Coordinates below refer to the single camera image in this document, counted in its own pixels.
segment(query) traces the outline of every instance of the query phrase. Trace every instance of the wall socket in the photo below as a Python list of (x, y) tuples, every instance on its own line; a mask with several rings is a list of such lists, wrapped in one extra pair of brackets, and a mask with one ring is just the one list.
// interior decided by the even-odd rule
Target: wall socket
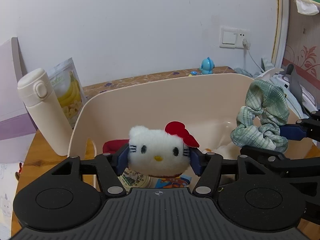
[(250, 42), (250, 30), (221, 26), (220, 47), (244, 49), (242, 41)]
[(245, 29), (238, 29), (237, 30), (237, 41), (236, 41), (236, 48), (243, 49), (242, 41), (243, 39), (247, 39), (250, 42), (250, 30)]

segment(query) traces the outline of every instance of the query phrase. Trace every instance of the hello kitty plush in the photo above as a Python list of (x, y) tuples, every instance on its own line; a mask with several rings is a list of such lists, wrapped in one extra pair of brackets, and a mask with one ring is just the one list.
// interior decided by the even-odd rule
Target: hello kitty plush
[(152, 177), (177, 177), (190, 165), (189, 147), (199, 144), (181, 122), (170, 122), (165, 130), (135, 126), (129, 133), (129, 168)]

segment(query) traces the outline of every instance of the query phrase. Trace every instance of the floral wall pattern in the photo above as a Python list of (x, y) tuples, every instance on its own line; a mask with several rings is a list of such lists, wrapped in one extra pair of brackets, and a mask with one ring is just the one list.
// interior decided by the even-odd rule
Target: floral wall pattern
[(304, 86), (320, 104), (320, 14), (307, 16), (297, 12), (290, 0), (288, 37), (282, 61), (292, 63)]

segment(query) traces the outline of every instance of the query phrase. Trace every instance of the white wall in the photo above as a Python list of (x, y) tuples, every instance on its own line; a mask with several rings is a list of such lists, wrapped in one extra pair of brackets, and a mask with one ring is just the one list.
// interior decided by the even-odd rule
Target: white wall
[(251, 30), (253, 58), (271, 59), (276, 0), (0, 0), (0, 43), (17, 36), (27, 71), (73, 57), (82, 85), (215, 65), (257, 67), (219, 48), (220, 26)]

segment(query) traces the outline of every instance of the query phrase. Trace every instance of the water bottle lid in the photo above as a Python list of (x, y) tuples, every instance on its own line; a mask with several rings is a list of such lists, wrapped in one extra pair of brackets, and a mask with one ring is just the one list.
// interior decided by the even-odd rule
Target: water bottle lid
[(52, 85), (44, 69), (37, 68), (18, 82), (18, 93), (26, 106), (34, 106), (52, 92)]

